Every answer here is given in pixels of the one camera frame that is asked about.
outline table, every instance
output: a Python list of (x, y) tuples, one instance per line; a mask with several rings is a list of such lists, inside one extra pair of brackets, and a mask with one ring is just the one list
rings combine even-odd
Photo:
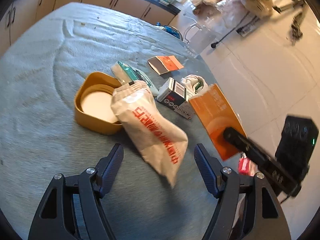
[[(175, 55), (185, 68), (159, 76), (147, 63)], [(109, 75), (123, 61), (144, 71), (160, 87), (169, 76), (215, 78), (204, 61), (192, 58), (182, 41), (140, 19), (93, 5), (70, 3), (36, 23), (0, 60), (0, 208), (12, 227), (28, 238), (41, 197), (57, 172), (81, 173), (106, 156), (115, 143), (124, 160), (111, 192), (102, 199), (117, 239), (201, 239), (217, 200), (205, 188), (193, 157), (197, 143), (218, 157), (197, 117), (186, 120), (159, 104), (161, 114), (179, 125), (189, 144), (171, 189), (143, 161), (124, 130), (105, 136), (79, 126), (73, 99), (94, 71)], [(222, 165), (237, 168), (235, 156)], [(80, 233), (85, 226), (75, 200)]]

